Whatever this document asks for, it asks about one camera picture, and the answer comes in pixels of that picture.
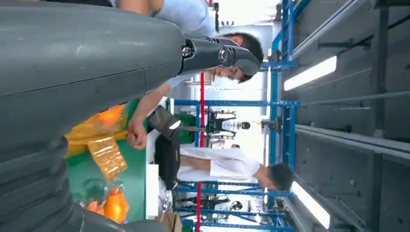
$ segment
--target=light blue shirt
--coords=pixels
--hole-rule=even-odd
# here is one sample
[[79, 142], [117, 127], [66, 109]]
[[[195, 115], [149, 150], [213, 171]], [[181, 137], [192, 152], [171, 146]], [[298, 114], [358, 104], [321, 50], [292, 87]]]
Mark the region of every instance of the light blue shirt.
[[[117, 6], [117, 0], [110, 0]], [[183, 32], [215, 36], [215, 22], [209, 16], [205, 0], [164, 0], [159, 13], [153, 17], [174, 23]], [[176, 76], [167, 81], [171, 88], [180, 82], [190, 79], [196, 73]]]

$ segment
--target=blue metal rack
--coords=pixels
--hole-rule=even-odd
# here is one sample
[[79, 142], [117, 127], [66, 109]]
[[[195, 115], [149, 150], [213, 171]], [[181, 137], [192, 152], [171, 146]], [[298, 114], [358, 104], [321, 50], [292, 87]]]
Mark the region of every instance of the blue metal rack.
[[[261, 72], [271, 72], [271, 99], [267, 101], [205, 101], [205, 106], [254, 106], [267, 107], [270, 106], [270, 120], [275, 121], [278, 116], [278, 107], [282, 112], [283, 128], [279, 134], [282, 138], [281, 142], [281, 160], [276, 159], [276, 137], [279, 131], [270, 131], [269, 140], [269, 164], [287, 163], [292, 169], [295, 167], [295, 125], [296, 125], [296, 107], [299, 102], [294, 101], [280, 101], [278, 98], [278, 91], [282, 83], [278, 81], [278, 75], [281, 72], [286, 72], [290, 67], [297, 66], [293, 61], [293, 29], [294, 21], [297, 20], [303, 10], [311, 0], [300, 0], [296, 6], [293, 5], [293, 0], [282, 0], [283, 18], [282, 30], [278, 33], [272, 42], [272, 52], [281, 50], [280, 62], [264, 62], [261, 67]], [[175, 105], [194, 105], [196, 107], [196, 125], [199, 126], [200, 117], [200, 102], [196, 100], [175, 100]], [[195, 134], [195, 145], [199, 145], [199, 133]], [[292, 193], [269, 191], [265, 192], [258, 184], [255, 183], [230, 183], [230, 182], [202, 182], [204, 184], [214, 185], [235, 185], [248, 187], [242, 190], [219, 190], [219, 189], [202, 189], [202, 193], [208, 194], [241, 194], [254, 196], [269, 196], [269, 201], [275, 197], [291, 197]], [[179, 192], [196, 192], [197, 185], [195, 182], [180, 182], [176, 191]], [[194, 216], [195, 209], [192, 208], [177, 208], [176, 211], [191, 213], [187, 216], [182, 216], [183, 224], [188, 226], [195, 226], [192, 220], [186, 220], [188, 216]], [[256, 213], [237, 212], [237, 211], [216, 211], [216, 210], [201, 210], [202, 214], [225, 214], [240, 217], [245, 220], [255, 222], [255, 220], [248, 218], [255, 216]], [[271, 217], [272, 225], [236, 225], [226, 223], [201, 223], [202, 226], [226, 227], [226, 228], [241, 228], [241, 229], [262, 229], [271, 231], [293, 232], [294, 228], [286, 224], [286, 217], [279, 213], [257, 213], [259, 216]]]
[[[272, 196], [272, 197], [292, 197], [293, 194], [284, 191], [268, 191], [265, 192], [262, 187], [256, 183], [232, 183], [232, 182], [217, 182], [217, 181], [203, 181], [202, 184], [205, 185], [230, 185], [230, 186], [243, 186], [242, 190], [220, 190], [220, 189], [206, 189], [202, 188], [201, 193], [205, 194], [240, 194], [240, 195], [250, 195], [250, 196]], [[177, 192], [197, 192], [197, 182], [181, 181], [178, 183], [178, 187], [175, 189]], [[184, 226], [195, 226], [195, 222], [186, 219], [188, 217], [196, 216], [196, 208], [191, 207], [179, 207], [174, 209], [176, 212], [187, 213], [181, 215], [182, 224]], [[217, 214], [217, 215], [232, 215], [239, 217], [241, 219], [251, 221], [254, 223], [259, 223], [259, 225], [238, 225], [238, 224], [228, 224], [220, 222], [201, 222], [201, 226], [208, 227], [225, 227], [225, 228], [239, 228], [239, 229], [256, 229], [256, 230], [271, 230], [278, 232], [293, 232], [294, 229], [289, 227], [286, 221], [286, 214], [280, 212], [240, 212], [240, 211], [223, 211], [223, 210], [212, 210], [212, 209], [201, 209], [201, 214]], [[263, 224], [257, 222], [256, 220], [250, 218], [252, 216], [260, 217], [270, 217], [272, 219], [272, 224]]]

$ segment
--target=man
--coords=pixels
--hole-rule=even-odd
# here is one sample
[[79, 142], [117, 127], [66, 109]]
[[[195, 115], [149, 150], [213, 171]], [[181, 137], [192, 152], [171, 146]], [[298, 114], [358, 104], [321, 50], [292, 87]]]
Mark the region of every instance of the man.
[[249, 180], [269, 190], [289, 191], [293, 173], [285, 164], [264, 166], [241, 149], [182, 146], [178, 179], [183, 181]]
[[[211, 22], [208, 5], [205, 0], [111, 0], [114, 6], [137, 12], [176, 24], [182, 31], [198, 33], [206, 36], [215, 36], [215, 23]], [[256, 38], [245, 33], [231, 33], [224, 37], [233, 40], [252, 52], [262, 63], [263, 52]], [[213, 75], [227, 77], [242, 83], [252, 76], [244, 75], [239, 69], [224, 69], [216, 67], [208, 70]], [[129, 134], [127, 142], [136, 149], [146, 146], [146, 130], [143, 124], [146, 116], [151, 112], [168, 92], [181, 81], [191, 78], [192, 75], [181, 75], [170, 79], [157, 89], [146, 94], [137, 106], [128, 124]]]

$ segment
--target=ceiling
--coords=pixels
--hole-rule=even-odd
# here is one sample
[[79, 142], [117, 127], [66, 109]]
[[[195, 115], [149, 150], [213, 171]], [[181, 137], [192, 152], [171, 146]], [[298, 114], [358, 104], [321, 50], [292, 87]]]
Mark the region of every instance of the ceiling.
[[[320, 24], [339, 9], [345, 0], [313, 0], [302, 14], [295, 27], [295, 47], [310, 35]], [[391, 8], [390, 25], [410, 15], [410, 8]], [[375, 29], [377, 10], [370, 2], [362, 5], [347, 20], [342, 21], [320, 38], [321, 42], [353, 43], [372, 36]], [[410, 21], [389, 30], [386, 89], [388, 92], [410, 90]], [[317, 43], [309, 46], [296, 60], [297, 69], [289, 76], [301, 72], [344, 49], [320, 48]], [[337, 70], [316, 81], [287, 92], [289, 99], [314, 102], [371, 93], [370, 76], [373, 59], [372, 50], [355, 47], [338, 56]], [[370, 119], [370, 102], [356, 105], [313, 105], [298, 110], [298, 124], [311, 124], [324, 129], [341, 129], [351, 126], [353, 133], [373, 135]], [[410, 141], [409, 99], [385, 101], [385, 132], [392, 140]], [[341, 201], [358, 215], [366, 216], [367, 158], [369, 152], [337, 146], [325, 141], [297, 135], [296, 172], [331, 199], [338, 196]], [[381, 190], [380, 231], [410, 231], [410, 162], [406, 159], [383, 157]]]

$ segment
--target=green mat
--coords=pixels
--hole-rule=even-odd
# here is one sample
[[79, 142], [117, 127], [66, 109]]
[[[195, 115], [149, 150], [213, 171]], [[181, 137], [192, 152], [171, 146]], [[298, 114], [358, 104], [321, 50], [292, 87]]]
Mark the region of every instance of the green mat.
[[[131, 118], [138, 101], [127, 104], [128, 118]], [[124, 171], [119, 180], [124, 183], [125, 198], [130, 206], [128, 221], [145, 219], [145, 175], [146, 175], [146, 151], [135, 150], [127, 145], [125, 140], [118, 141], [118, 146], [127, 162], [128, 169]], [[84, 182], [90, 179], [104, 180], [98, 166], [95, 164], [89, 152], [67, 159], [69, 165], [68, 179], [74, 200], [82, 200], [86, 196]]]

